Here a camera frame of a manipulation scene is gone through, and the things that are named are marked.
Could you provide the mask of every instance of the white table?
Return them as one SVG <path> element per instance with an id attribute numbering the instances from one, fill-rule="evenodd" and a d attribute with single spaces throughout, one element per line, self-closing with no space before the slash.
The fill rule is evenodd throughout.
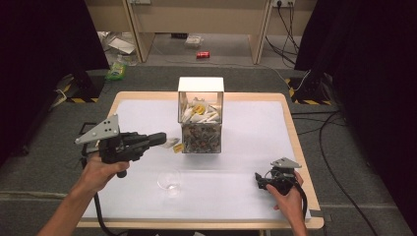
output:
<path id="1" fill-rule="evenodd" d="M 117 111 L 122 132 L 165 132 L 181 138 L 177 123 L 177 92 L 121 92 L 110 111 Z M 222 152 L 174 153 L 151 147 L 132 162 L 124 179 L 113 179 L 100 195 L 108 227 L 159 229 L 277 229 L 289 224 L 267 191 L 258 189 L 254 173 L 271 169 L 272 161 L 286 156 L 303 167 L 303 189 L 309 208 L 320 209 L 308 174 L 288 106 L 282 94 L 226 93 L 223 107 Z M 156 185 L 165 167 L 181 170 L 178 196 L 168 196 Z M 321 228 L 323 219 L 306 220 L 308 228 Z M 97 227 L 90 204 L 80 227 Z"/>

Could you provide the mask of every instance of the floor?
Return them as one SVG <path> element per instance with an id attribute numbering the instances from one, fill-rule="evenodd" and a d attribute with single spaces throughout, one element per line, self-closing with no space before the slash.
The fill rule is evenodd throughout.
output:
<path id="1" fill-rule="evenodd" d="M 229 87 L 232 91 L 282 92 L 287 97 L 284 79 L 304 75 L 304 72 L 293 71 L 291 64 L 284 63 L 268 44 L 264 46 L 261 64 L 254 65 L 245 35 L 193 35 L 203 39 L 203 44 L 197 50 L 186 48 L 184 39 L 159 33 L 148 61 L 130 68 L 129 75 L 134 75 L 137 82 L 126 80 L 119 84 L 107 84 L 97 104 L 80 106 L 63 103 L 62 107 L 58 106 L 47 117 L 33 139 L 30 156 L 11 158 L 0 169 L 0 235 L 33 235 L 59 205 L 62 195 L 77 180 L 80 170 L 73 157 L 79 154 L 78 151 L 73 146 L 62 146 L 59 153 L 65 152 L 68 156 L 59 159 L 56 158 L 57 148 L 51 145 L 73 141 L 71 131 L 78 129 L 79 124 L 74 122 L 75 118 L 68 116 L 69 113 L 80 119 L 103 116 L 107 114 L 118 89 L 132 89 L 132 85 L 137 83 L 143 83 L 142 89 L 172 89 L 162 82 L 147 81 L 141 75 L 154 75 L 168 80 L 167 73 L 176 77 L 193 73 L 207 74 L 210 70 L 217 73 L 213 68 L 220 68 L 220 73 L 234 77 L 236 83 Z M 268 39 L 276 47 L 282 48 L 286 37 L 269 36 Z M 299 43 L 301 38 L 295 37 L 295 40 Z M 285 50 L 294 52 L 293 46 L 288 44 Z M 197 51 L 209 51 L 210 58 L 196 59 Z M 117 60 L 117 50 L 110 48 L 106 55 L 109 64 Z M 291 60 L 296 59 L 294 55 L 288 56 Z M 247 78 L 250 73 L 254 77 L 251 81 Z M 240 85 L 239 77 L 248 84 Z M 272 88 L 269 82 L 278 83 L 278 86 Z M 310 234 L 373 235 L 369 224 L 360 214 L 363 212 L 378 235 L 412 235 L 384 183 L 369 166 L 343 114 L 337 113 L 319 132 L 329 115 L 342 106 L 331 92 L 329 95 L 332 98 L 329 106 L 300 105 L 288 99 L 326 223 L 323 229 L 311 231 Z M 40 196 L 28 196 L 27 192 L 40 192 Z M 269 234 L 291 235 L 288 230 L 272 230 Z M 104 233 L 99 229 L 82 228 L 77 229 L 74 235 Z"/>

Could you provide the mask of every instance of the metal bracket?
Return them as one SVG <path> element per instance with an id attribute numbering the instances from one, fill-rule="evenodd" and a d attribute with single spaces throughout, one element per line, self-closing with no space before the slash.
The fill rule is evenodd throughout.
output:
<path id="1" fill-rule="evenodd" d="M 114 114 L 75 140 L 76 145 L 83 145 L 116 137 L 119 134 L 119 116 Z"/>
<path id="2" fill-rule="evenodd" d="M 150 0 L 129 0 L 133 5 L 150 5 Z"/>
<path id="3" fill-rule="evenodd" d="M 301 168 L 301 165 L 297 162 L 288 159 L 287 157 L 283 157 L 271 163 L 271 165 L 279 168 Z"/>

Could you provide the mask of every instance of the gray carpet floor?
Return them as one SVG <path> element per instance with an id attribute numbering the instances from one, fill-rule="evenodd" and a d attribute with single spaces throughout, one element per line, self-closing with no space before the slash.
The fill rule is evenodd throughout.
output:
<path id="1" fill-rule="evenodd" d="M 283 78 L 302 75 L 292 70 L 278 72 Z M 33 136 L 30 153 L 11 157 L 0 168 L 0 235 L 34 235 L 47 221 L 59 205 L 60 197 L 45 193 L 68 193 L 82 171 L 79 163 L 81 149 L 73 144 L 74 139 L 84 122 L 100 122 L 107 116 L 117 92 L 174 91 L 181 76 L 223 77 L 226 92 L 281 92 L 288 98 L 326 221 L 325 228 L 312 231 L 311 235 L 372 235 L 364 218 L 332 178 L 321 145 L 333 175 L 379 235 L 412 235 L 384 183 L 369 166 L 342 112 L 333 116 L 320 139 L 318 129 L 329 117 L 328 112 L 339 110 L 341 104 L 334 100 L 331 105 L 292 103 L 286 83 L 270 69 L 143 66 L 129 67 L 124 80 L 106 83 L 97 103 L 64 102 L 55 107 Z M 33 196 L 25 192 L 41 192 L 43 195 Z M 78 228 L 74 235 L 105 234 L 100 229 Z M 291 233 L 272 230 L 271 235 Z"/>

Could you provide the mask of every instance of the wrist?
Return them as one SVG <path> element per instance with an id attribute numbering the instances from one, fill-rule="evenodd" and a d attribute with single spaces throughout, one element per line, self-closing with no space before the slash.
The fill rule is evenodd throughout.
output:
<path id="1" fill-rule="evenodd" d="M 289 224 L 291 225 L 292 232 L 294 236 L 305 236 L 308 235 L 307 227 L 303 218 L 293 218 L 289 219 Z"/>
<path id="2" fill-rule="evenodd" d="M 68 194 L 70 198 L 74 198 L 74 199 L 84 199 L 84 198 L 92 199 L 94 195 L 95 195 L 95 191 L 92 191 L 86 188 L 84 185 L 80 184 L 80 182 L 74 185 L 70 193 Z"/>

